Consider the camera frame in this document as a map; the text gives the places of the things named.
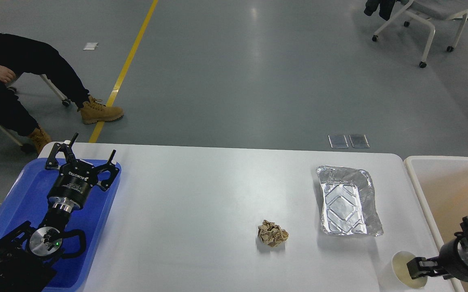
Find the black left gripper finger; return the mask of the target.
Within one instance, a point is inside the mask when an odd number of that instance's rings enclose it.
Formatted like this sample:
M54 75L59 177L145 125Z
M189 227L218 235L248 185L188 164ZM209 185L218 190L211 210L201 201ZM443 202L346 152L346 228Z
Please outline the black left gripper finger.
M109 159L106 161L106 163L99 165L96 167L96 174L99 175L101 173L108 172L109 177L104 179L104 180L99 180L97 181L97 186L102 190L102 191L107 191L113 182L115 181L117 175L119 174L119 168L116 166L116 162L114 162L114 157L116 154L116 150L112 150Z
M58 153L63 153L65 157L65 164L67 165L75 165L77 166L77 158L73 153L72 146L75 143L78 133L75 133L73 135L73 138L69 140L68 142L65 140L62 144L60 143L54 143L54 146L47 157L47 161L45 163L45 169L46 170L60 170L62 165L59 164L56 156Z

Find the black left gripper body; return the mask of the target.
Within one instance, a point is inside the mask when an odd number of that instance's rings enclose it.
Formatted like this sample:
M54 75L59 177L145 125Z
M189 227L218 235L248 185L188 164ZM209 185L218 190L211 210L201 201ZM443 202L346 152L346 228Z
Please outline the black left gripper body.
M108 172L97 175L96 167L83 160L77 160L77 166L62 165L47 194L49 207L63 210L83 209L92 189L98 187L97 181L109 177Z

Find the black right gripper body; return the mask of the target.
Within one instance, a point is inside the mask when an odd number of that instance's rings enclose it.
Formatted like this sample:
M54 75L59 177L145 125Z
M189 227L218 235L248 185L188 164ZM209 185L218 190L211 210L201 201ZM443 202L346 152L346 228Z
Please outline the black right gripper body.
M456 237L444 244L439 252L438 265L444 269L444 279L468 282L468 238Z

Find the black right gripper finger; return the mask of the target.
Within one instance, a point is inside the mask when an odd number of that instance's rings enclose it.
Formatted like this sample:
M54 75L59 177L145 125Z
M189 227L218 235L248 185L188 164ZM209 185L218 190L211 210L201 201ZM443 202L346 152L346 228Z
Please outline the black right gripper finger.
M414 257L407 262L408 273L412 279L418 279L422 277L443 277L443 279L451 279L453 276L444 268L443 257Z

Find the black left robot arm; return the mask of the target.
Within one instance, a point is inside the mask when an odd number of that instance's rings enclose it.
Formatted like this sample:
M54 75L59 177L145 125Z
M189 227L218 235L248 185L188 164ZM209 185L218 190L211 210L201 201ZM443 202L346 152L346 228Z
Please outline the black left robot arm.
M116 151L77 159L75 140L28 163L0 208L0 292L75 292L86 281L120 165Z

